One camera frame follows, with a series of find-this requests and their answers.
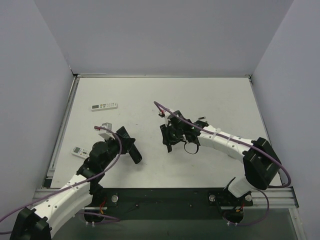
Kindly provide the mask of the black tv remote control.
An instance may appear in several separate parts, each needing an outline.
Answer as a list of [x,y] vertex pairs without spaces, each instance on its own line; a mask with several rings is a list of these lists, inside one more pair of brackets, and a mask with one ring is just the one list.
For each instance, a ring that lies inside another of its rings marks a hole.
[[129,133],[127,132],[124,126],[122,126],[116,131],[116,135],[118,136],[121,142],[121,154],[129,154],[133,162],[136,165],[139,164],[142,161],[143,157],[135,145],[136,139],[130,137]]

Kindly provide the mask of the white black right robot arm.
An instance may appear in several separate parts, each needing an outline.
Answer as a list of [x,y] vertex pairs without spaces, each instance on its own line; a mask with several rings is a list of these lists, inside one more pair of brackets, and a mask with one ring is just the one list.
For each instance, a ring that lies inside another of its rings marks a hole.
[[265,138],[252,140],[234,136],[205,121],[191,122],[178,110],[173,113],[160,110],[159,116],[164,119],[160,131],[168,152],[178,143],[195,144],[197,148],[220,151],[243,165],[243,175],[233,177],[225,187],[236,198],[252,189],[266,190],[280,169],[280,160]]

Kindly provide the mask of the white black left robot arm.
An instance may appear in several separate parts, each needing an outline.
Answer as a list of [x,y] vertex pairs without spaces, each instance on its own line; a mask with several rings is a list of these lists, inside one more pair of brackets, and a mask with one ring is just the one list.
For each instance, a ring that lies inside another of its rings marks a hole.
[[98,141],[72,178],[52,196],[33,208],[24,207],[17,215],[10,239],[51,240],[59,229],[82,208],[101,203],[100,180],[111,163],[129,154],[134,162],[142,160],[135,146],[135,138],[118,133],[115,137]]

